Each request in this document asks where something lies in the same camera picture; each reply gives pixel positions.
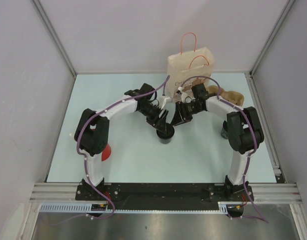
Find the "transparent dark cup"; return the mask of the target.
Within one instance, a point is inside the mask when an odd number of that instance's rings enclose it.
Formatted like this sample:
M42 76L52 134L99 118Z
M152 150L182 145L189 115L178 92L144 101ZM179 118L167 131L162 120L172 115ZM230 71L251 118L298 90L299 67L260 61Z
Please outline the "transparent dark cup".
M172 137L159 137L159 141L162 144L168 144L171 142L171 140L172 140Z

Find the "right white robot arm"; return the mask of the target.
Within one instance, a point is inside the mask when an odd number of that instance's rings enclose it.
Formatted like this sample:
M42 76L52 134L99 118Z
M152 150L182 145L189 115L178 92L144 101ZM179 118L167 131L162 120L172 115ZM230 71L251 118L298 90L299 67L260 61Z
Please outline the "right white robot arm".
M237 200L248 192L247 175L252 155L264 141L263 129L254 107L242 108L216 93L208 93L204 84L191 88L194 99L178 101L171 125L178 126L193 119L202 111L210 112L226 122L228 142L233 149L228 175L225 177L223 194L230 201Z

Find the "beige paper takeout bag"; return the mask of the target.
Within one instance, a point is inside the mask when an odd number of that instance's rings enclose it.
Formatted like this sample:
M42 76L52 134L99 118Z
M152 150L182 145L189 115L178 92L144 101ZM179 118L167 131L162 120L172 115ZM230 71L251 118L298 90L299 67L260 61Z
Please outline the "beige paper takeout bag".
M208 85L212 75L215 57L207 47L197 48L197 42L194 42L193 50L184 51L180 47L180 52L170 55L167 58L167 75L170 76L166 83L166 94L171 98L173 103L181 100L181 95L177 93L179 88L182 92L192 97L191 87L203 83Z

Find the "black cup lid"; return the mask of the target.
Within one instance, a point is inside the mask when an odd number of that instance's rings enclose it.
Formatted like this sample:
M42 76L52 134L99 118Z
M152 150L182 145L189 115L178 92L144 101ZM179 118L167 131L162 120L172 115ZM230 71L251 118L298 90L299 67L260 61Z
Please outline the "black cup lid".
M175 134L175 129L172 125L167 124L164 131L157 130L156 134L161 140L170 140Z

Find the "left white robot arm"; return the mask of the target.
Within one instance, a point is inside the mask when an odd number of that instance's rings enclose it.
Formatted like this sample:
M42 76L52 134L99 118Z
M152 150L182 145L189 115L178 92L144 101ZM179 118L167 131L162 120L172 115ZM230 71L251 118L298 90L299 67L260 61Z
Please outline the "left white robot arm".
M100 199L104 194L102 156L109 145L110 121L140 112L146 117L146 122L156 129L162 143L169 143L174 136L174 127L167 123L169 111L153 104L152 96L157 96L157 90L144 83L139 89L125 92L122 99L103 110L87 108L82 112L74 140L77 153L84 157L83 183L88 185L86 193L93 200Z

